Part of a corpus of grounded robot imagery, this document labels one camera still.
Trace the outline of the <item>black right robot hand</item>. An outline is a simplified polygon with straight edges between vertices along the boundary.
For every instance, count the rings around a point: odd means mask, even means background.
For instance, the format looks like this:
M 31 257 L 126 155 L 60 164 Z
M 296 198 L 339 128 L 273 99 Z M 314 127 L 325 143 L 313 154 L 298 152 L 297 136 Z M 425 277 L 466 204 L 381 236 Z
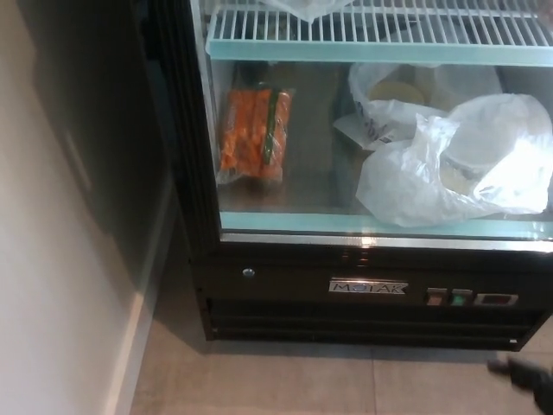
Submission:
M 508 378 L 516 388 L 532 393 L 535 406 L 542 414 L 552 415 L 552 372 L 536 364 L 507 357 L 490 360 L 487 370 L 494 375 Z

